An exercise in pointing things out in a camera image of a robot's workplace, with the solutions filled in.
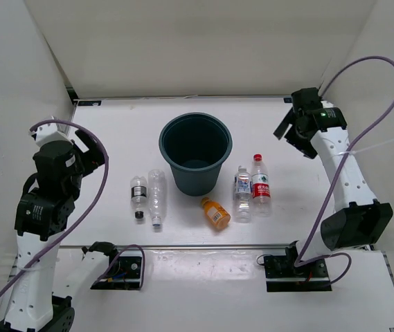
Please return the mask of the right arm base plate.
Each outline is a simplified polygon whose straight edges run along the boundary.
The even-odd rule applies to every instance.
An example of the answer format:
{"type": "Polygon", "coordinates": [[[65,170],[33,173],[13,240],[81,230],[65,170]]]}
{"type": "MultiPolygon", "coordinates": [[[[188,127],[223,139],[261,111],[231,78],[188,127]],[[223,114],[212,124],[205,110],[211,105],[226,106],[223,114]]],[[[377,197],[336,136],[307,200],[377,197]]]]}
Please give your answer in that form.
{"type": "Polygon", "coordinates": [[[256,262],[265,270],[268,293],[328,292],[332,290],[325,260],[299,268],[285,255],[260,255],[256,262]]]}

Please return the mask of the white cap blue label bottle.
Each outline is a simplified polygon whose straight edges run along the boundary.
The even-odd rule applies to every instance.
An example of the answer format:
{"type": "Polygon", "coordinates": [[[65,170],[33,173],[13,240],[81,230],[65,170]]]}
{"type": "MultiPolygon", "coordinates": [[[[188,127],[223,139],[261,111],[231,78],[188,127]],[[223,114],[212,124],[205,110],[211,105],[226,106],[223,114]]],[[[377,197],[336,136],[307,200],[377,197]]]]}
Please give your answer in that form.
{"type": "Polygon", "coordinates": [[[234,176],[233,200],[235,220],[249,222],[251,219],[251,175],[246,167],[239,166],[234,176]]]}

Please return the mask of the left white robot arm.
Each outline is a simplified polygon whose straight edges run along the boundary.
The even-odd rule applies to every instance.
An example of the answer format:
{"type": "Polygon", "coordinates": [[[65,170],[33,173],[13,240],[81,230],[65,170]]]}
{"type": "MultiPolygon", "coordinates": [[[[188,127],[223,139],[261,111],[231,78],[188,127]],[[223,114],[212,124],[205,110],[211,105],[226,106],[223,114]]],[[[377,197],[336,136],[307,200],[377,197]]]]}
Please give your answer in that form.
{"type": "Polygon", "coordinates": [[[54,284],[61,241],[78,226],[68,218],[80,196],[82,179],[99,166],[107,173],[109,157],[99,139],[76,125],[81,149],[60,131],[59,120],[43,121],[30,130],[39,146],[33,160],[36,172],[25,182],[15,217],[17,274],[1,290],[11,291],[0,331],[69,331],[75,306],[104,276],[120,269],[117,249],[109,242],[84,247],[84,260],[59,286],[54,284]]]}

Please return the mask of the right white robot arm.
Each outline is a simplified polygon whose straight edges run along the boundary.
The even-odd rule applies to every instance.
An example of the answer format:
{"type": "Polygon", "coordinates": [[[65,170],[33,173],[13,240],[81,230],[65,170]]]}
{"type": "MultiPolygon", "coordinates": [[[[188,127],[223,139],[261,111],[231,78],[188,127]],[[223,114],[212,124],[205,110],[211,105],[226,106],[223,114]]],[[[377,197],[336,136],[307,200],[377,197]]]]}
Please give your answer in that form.
{"type": "Polygon", "coordinates": [[[317,88],[291,94],[292,107],[274,132],[307,158],[319,157],[330,182],[334,212],[318,216],[305,240],[296,241],[296,253],[286,268],[300,277],[313,261],[336,250],[373,245],[393,217],[390,203],[381,203],[369,188],[357,159],[349,151],[347,122],[337,107],[322,101],[317,88]]]}

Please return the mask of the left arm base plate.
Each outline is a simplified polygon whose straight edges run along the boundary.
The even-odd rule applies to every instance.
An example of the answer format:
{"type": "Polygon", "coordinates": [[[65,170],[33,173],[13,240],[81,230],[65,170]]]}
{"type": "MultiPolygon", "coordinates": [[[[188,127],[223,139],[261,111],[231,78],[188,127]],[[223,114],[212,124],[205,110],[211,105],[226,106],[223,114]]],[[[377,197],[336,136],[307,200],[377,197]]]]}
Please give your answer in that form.
{"type": "Polygon", "coordinates": [[[91,290],[139,291],[144,273],[144,259],[141,251],[128,250],[119,256],[111,270],[91,290]]]}

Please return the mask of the small black label bottle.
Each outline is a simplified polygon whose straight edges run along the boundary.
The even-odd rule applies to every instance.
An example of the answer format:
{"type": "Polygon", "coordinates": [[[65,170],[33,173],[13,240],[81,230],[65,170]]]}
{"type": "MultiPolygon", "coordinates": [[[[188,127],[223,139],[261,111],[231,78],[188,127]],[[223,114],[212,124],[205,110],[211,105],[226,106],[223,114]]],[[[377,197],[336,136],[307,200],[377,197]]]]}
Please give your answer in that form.
{"type": "Polygon", "coordinates": [[[135,176],[130,181],[130,199],[135,220],[143,221],[147,205],[147,180],[144,176],[135,176]]]}

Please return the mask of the red cap water bottle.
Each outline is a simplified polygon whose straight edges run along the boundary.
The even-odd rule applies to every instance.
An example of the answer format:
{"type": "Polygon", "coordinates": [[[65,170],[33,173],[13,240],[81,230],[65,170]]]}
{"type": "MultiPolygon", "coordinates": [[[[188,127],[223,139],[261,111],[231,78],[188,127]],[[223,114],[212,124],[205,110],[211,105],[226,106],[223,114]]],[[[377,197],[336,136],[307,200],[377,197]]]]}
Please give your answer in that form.
{"type": "Polygon", "coordinates": [[[269,216],[271,212],[269,172],[261,154],[255,154],[253,156],[251,184],[251,194],[256,214],[269,216]]]}

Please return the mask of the orange juice bottle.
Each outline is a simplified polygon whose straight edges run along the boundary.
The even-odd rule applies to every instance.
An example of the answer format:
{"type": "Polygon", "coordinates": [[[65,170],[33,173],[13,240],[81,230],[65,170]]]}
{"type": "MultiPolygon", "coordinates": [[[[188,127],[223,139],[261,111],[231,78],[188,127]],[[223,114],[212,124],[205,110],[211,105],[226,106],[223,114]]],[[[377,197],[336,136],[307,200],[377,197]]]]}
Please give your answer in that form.
{"type": "Polygon", "coordinates": [[[201,201],[201,207],[214,228],[223,230],[228,226],[231,215],[218,202],[204,197],[201,201]]]}

